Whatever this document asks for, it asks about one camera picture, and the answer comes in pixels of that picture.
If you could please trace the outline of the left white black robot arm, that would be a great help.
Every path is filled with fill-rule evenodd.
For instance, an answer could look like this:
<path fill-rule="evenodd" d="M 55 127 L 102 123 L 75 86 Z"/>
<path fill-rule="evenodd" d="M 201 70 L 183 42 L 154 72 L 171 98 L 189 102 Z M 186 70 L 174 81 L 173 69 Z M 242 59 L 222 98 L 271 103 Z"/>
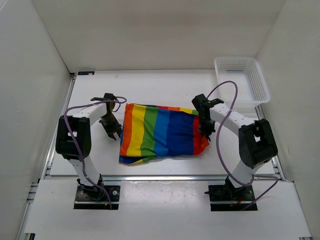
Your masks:
<path fill-rule="evenodd" d="M 66 109 L 58 120 L 55 151 L 73 166 L 82 191 L 93 201 L 104 199 L 108 205 L 111 204 L 110 194 L 90 157 L 91 127 L 99 122 L 107 136 L 116 141 L 121 137 L 122 125 L 114 116 L 114 112 L 126 102 L 127 99 L 124 97 L 105 93 L 103 97 L 92 98 L 89 104 Z"/>

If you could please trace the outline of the rainbow striped shorts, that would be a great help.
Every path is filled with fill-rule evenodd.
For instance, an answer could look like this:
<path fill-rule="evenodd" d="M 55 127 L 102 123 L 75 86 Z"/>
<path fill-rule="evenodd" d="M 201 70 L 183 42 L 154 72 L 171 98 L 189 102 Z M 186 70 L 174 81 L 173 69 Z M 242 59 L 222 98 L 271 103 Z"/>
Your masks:
<path fill-rule="evenodd" d="M 210 142 L 199 132 L 196 110 L 183 107 L 125 106 L 119 162 L 138 165 L 156 158 L 198 156 Z"/>

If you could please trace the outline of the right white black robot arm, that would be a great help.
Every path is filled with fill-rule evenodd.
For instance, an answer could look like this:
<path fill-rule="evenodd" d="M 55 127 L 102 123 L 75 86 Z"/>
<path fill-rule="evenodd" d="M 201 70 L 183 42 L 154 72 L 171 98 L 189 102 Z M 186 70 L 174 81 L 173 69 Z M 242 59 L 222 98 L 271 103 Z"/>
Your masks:
<path fill-rule="evenodd" d="M 264 118 L 254 120 L 232 111 L 222 100 L 208 100 L 204 94 L 195 96 L 191 102 L 199 114 L 198 131 L 206 138 L 212 133 L 220 134 L 220 129 L 215 130 L 215 123 L 238 137 L 237 166 L 233 171 L 227 169 L 225 183 L 210 191 L 218 199 L 236 200 L 252 185 L 258 169 L 278 154 L 270 123 Z"/>

